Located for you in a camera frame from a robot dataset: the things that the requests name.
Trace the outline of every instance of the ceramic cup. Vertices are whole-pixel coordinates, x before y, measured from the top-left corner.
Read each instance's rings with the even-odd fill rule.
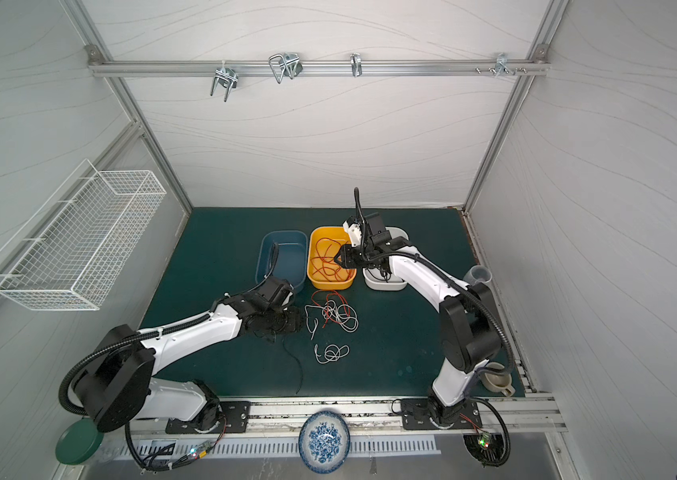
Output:
[[[503,365],[498,362],[490,362],[486,365],[487,368],[492,370],[501,370]],[[503,393],[503,396],[512,396],[516,392],[512,386],[512,376],[511,375],[494,375],[493,373],[484,373],[479,378],[485,388],[491,392]]]

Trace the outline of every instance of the blue plastic bin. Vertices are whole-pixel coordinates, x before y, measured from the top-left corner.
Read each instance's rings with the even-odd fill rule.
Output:
[[[258,252],[256,283],[264,280],[269,266],[269,255],[272,253],[272,244],[275,242],[279,244],[280,253],[272,275],[290,282],[295,293],[304,290],[308,240],[306,234],[298,230],[278,230],[264,236],[261,240],[261,250]]]

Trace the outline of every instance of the wire mesh basket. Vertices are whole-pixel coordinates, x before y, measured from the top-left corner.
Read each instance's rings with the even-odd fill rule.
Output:
[[[41,207],[0,249],[20,245],[0,262],[1,295],[30,310],[100,308],[165,189],[149,170],[93,171],[50,220],[31,226]]]

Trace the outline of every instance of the robotic arm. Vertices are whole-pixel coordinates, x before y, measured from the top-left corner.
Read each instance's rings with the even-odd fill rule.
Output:
[[[245,332],[293,333],[302,328],[298,309],[286,306],[293,287],[272,276],[255,287],[214,302],[211,309],[156,328],[133,331],[120,325],[96,350],[70,370],[59,387],[59,402],[76,415],[89,416],[100,432],[112,432],[138,418],[177,418],[197,432],[208,431],[221,415],[218,397],[204,383],[152,378],[190,353]],[[69,398],[71,388],[82,402]]]
[[[445,360],[432,384],[427,409],[432,422],[447,428],[458,418],[480,374],[506,374],[514,368],[493,293],[483,283],[469,285],[442,271],[407,239],[392,238],[378,213],[364,216],[359,195],[355,188],[355,215],[343,223],[351,244],[343,245],[335,261],[345,269],[375,268],[394,274],[439,312]],[[506,367],[500,371],[485,368],[501,346],[508,356]]]
[[[394,274],[439,312],[446,360],[429,392],[427,410],[434,424],[447,428],[458,418],[482,372],[504,374],[514,367],[493,295],[483,283],[469,285],[442,271],[403,237],[392,238],[379,214],[364,216],[356,188],[354,197],[355,215],[343,224],[351,244],[343,245],[335,261],[344,269],[377,268]],[[245,332],[283,334],[302,328],[299,310],[287,307],[292,286],[272,276],[276,246],[270,257],[268,274],[261,283],[217,300],[206,312],[156,328],[113,328],[64,377],[59,387],[62,407],[91,417],[100,432],[127,426],[134,418],[177,418],[197,432],[212,429],[221,412],[208,386],[152,376],[183,356]],[[485,365],[501,346],[508,356],[506,367],[488,370]],[[70,389],[82,406],[70,400]]]

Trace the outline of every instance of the ceramic plate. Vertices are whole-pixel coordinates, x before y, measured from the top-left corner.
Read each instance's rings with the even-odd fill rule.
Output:
[[[349,427],[333,412],[315,413],[301,427],[298,453],[313,472],[334,472],[349,454]]]

